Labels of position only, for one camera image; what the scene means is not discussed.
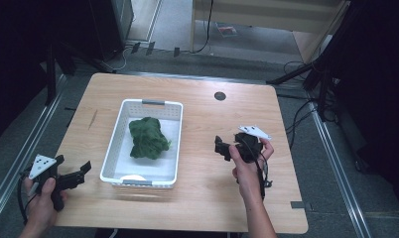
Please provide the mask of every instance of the hand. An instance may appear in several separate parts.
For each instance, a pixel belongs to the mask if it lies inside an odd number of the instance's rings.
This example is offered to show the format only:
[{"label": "hand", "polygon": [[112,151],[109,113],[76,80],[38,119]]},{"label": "hand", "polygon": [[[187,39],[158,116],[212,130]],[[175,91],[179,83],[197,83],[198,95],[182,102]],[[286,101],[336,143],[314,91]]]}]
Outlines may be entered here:
[{"label": "hand", "polygon": [[[264,144],[265,150],[262,155],[258,158],[258,164],[262,170],[264,165],[264,160],[267,161],[271,155],[274,153],[273,146],[266,139],[259,139],[262,144]],[[247,164],[240,157],[239,152],[235,146],[229,147],[230,156],[236,164],[236,168],[233,169],[233,176],[239,182],[240,194],[243,197],[245,203],[256,202],[262,200],[261,191],[259,186],[259,180],[257,176],[257,168],[255,163]]]},{"label": "hand", "polygon": [[[54,178],[46,180],[42,192],[29,203],[29,219],[20,237],[41,237],[56,222],[58,213],[54,210],[51,200],[52,191],[55,189],[56,181]],[[24,180],[27,193],[33,186],[33,181],[29,178]],[[67,199],[67,194],[61,191],[63,200]]]}]

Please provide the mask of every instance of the white plastic basket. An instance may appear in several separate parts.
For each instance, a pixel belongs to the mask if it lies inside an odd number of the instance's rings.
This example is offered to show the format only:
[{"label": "white plastic basket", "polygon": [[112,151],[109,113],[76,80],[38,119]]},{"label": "white plastic basket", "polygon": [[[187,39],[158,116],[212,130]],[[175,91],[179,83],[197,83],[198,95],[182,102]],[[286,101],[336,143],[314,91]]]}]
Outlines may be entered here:
[{"label": "white plastic basket", "polygon": [[[157,118],[161,131],[171,141],[169,151],[157,160],[132,158],[134,146],[129,123],[144,117]],[[125,99],[116,120],[100,172],[100,179],[113,185],[173,187],[178,174],[183,105],[179,102]]]}]

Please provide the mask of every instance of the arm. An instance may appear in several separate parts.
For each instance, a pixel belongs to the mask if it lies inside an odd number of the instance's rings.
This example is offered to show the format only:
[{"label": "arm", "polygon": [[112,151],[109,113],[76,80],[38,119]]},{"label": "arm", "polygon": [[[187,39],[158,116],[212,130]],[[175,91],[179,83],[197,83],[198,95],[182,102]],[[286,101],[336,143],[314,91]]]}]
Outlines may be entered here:
[{"label": "arm", "polygon": [[[260,139],[260,141],[265,146],[262,153],[265,158],[259,159],[259,165],[262,168],[262,160],[268,160],[274,153],[274,149],[268,140]],[[249,236],[251,238],[277,237],[261,198],[256,165],[244,163],[234,146],[230,146],[229,152],[236,164],[233,176],[238,179],[239,191],[245,203]]]},{"label": "arm", "polygon": [[[29,192],[33,182],[26,178],[24,180],[26,191]],[[58,213],[54,210],[54,204],[51,200],[52,191],[55,189],[56,181],[49,178],[40,195],[36,195],[29,203],[29,220],[24,227],[20,238],[38,238],[42,237],[55,224]]]}]

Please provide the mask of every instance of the green cloth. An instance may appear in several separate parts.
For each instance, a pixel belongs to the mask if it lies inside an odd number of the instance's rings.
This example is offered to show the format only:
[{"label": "green cloth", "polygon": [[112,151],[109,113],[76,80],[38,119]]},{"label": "green cloth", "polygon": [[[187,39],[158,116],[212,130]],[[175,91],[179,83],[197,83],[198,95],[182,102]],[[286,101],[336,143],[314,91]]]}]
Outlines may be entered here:
[{"label": "green cloth", "polygon": [[129,123],[129,130],[134,142],[131,157],[156,160],[163,151],[169,150],[170,142],[160,131],[158,119],[145,117],[132,121]]}]

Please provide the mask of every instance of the wooden desk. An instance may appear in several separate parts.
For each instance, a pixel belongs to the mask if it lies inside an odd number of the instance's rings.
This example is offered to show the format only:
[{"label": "wooden desk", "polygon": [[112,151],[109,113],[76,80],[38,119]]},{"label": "wooden desk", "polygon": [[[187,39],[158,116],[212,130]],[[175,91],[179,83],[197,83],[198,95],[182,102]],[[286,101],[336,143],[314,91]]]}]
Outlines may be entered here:
[{"label": "wooden desk", "polygon": [[[195,21],[208,20],[210,3],[193,1],[192,50]],[[309,62],[327,35],[334,33],[347,4],[345,0],[214,0],[211,20],[293,31],[303,61]]]},{"label": "wooden desk", "polygon": [[[214,94],[222,91],[226,99]],[[184,104],[178,179],[172,189],[116,188],[100,170],[122,100],[145,98]],[[197,231],[247,231],[245,208],[232,177],[234,163],[214,152],[214,138],[230,143],[239,125],[257,125],[272,137],[265,205],[280,233],[305,233],[308,222],[275,89],[204,80],[95,74],[83,95],[58,155],[60,173],[91,161],[85,183],[68,191],[58,226]]]}]

